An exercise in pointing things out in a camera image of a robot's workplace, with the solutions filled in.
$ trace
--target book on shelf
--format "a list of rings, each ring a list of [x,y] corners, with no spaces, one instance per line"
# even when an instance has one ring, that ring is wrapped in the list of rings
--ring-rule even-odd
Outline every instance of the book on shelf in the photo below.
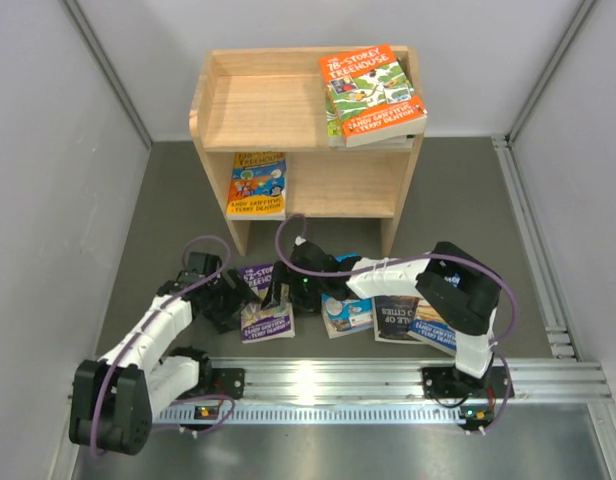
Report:
[[[235,154],[228,190],[229,220],[286,218],[286,156],[280,152]]]
[[[355,255],[355,253],[341,255],[337,257],[337,260]],[[321,316],[324,319],[328,338],[331,339],[367,330],[373,326],[372,299],[340,301],[322,294]]]
[[[422,134],[428,114],[390,45],[319,59],[346,147]]]
[[[422,343],[421,340],[408,335],[419,298],[378,296],[373,298],[373,303],[376,341],[411,345]]]
[[[408,336],[426,342],[448,355],[457,353],[455,331],[423,298],[419,299],[415,318],[410,323]]]
[[[328,146],[341,150],[368,150],[376,148],[377,146],[381,146],[385,149],[412,148],[413,144],[415,143],[414,135],[400,135],[398,137],[387,138],[386,140],[369,143],[367,145],[360,145],[358,147],[346,147],[346,139],[344,138],[343,131],[341,130],[341,125],[339,124],[339,120],[337,120],[337,115],[335,114],[335,110],[332,108],[332,103],[330,103],[328,94],[326,94],[325,98],[326,124],[328,128]]]
[[[263,300],[272,280],[273,264],[256,265],[239,269],[250,288]],[[241,312],[241,341],[262,342],[274,338],[295,336],[295,318],[288,299],[288,285],[282,286],[279,306],[261,309],[260,303],[250,303]]]

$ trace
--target orange book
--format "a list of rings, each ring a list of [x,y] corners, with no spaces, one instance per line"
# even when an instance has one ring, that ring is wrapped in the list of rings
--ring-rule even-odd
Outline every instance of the orange book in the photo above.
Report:
[[[390,45],[319,59],[347,147],[419,135],[428,114]]]

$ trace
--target gray floor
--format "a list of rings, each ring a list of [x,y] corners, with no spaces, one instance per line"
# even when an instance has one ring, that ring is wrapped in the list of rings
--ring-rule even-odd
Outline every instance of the gray floor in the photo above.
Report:
[[[273,262],[276,222],[253,225],[246,257],[234,265]],[[174,278],[186,242],[198,235],[230,238],[192,142],[153,146],[137,201],[98,352],[103,353],[143,315],[157,288]],[[354,251],[380,257],[376,220],[310,220],[309,238],[325,251]],[[495,269],[517,294],[521,317],[515,333],[500,347],[508,357],[549,357],[550,347],[509,205],[497,157],[489,138],[431,138],[423,144],[393,256],[421,253],[450,240]],[[199,249],[220,253],[214,245]],[[495,330],[509,319],[502,302]],[[425,345],[374,341],[372,331],[329,340],[319,317],[301,317],[296,337],[243,345],[238,332],[216,335],[202,319],[176,344],[194,344],[225,357],[417,357],[444,354]]]
[[[484,438],[445,425],[227,426],[198,440],[153,433],[136,457],[88,457],[73,479],[609,478],[582,405],[513,405]]]

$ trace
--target wooden bookshelf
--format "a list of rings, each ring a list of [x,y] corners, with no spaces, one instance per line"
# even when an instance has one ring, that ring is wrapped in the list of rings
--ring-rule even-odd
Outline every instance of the wooden bookshelf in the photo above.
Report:
[[[224,212],[235,152],[287,152],[287,213],[379,218],[382,250],[389,255],[423,135],[408,149],[344,151],[328,146],[317,59],[356,48],[207,54],[190,110],[190,132]],[[393,50],[423,96],[415,50]],[[250,221],[226,222],[245,254]]]

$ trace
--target gray wall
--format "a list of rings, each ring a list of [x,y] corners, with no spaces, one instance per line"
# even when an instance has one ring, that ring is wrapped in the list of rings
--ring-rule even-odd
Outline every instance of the gray wall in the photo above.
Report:
[[[57,0],[0,0],[0,479],[45,478],[147,151]]]
[[[616,0],[595,8],[517,149],[575,333],[616,399]]]
[[[510,131],[579,0],[80,0],[155,140],[190,138],[214,48],[419,50],[431,136]]]

